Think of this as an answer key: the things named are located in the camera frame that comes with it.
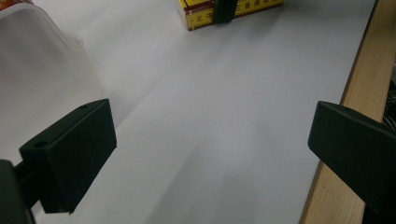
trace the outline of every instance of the yellow package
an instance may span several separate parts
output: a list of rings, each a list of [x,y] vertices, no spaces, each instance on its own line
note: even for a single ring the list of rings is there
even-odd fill
[[[235,18],[278,7],[283,0],[238,0]],[[177,0],[179,12],[189,31],[213,24],[214,0]]]

